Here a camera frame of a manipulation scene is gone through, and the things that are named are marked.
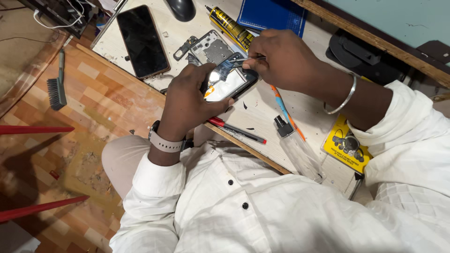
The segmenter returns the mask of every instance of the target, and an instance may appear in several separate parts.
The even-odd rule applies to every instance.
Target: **watch strap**
[[[184,140],[177,142],[168,141],[161,138],[156,132],[153,132],[152,135],[150,136],[150,142],[153,144],[155,148],[161,151],[168,153],[175,153],[181,151]]]

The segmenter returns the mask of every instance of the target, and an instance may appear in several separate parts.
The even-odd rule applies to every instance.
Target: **blue cutting mat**
[[[290,0],[243,0],[238,23],[264,29],[290,29],[303,36],[308,11]]]

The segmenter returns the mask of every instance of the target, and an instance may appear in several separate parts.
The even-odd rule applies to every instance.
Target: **black mouse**
[[[165,0],[176,19],[187,22],[195,17],[195,5],[192,0]]]

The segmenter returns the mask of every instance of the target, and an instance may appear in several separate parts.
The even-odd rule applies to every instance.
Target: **hand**
[[[326,71],[334,69],[320,61],[291,30],[264,30],[253,39],[249,57],[259,54],[266,60],[249,59],[243,62],[243,68],[258,72],[264,81],[284,90],[293,90],[310,95]]]
[[[234,103],[232,98],[213,103],[203,99],[200,86],[215,66],[213,63],[200,67],[189,64],[172,80],[157,132],[161,138],[180,141],[189,130],[225,112]]]

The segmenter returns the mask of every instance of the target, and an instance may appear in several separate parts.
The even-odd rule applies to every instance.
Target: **shirt cuff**
[[[182,163],[163,167],[149,161],[146,152],[133,177],[133,188],[148,197],[170,197],[185,187],[186,168]]]
[[[386,115],[377,125],[363,132],[348,123],[361,145],[368,146],[373,156],[388,147],[370,148],[371,146],[385,145],[399,139],[429,116],[433,106],[428,97],[413,91],[400,81],[394,81],[385,87],[393,91],[392,101]]]

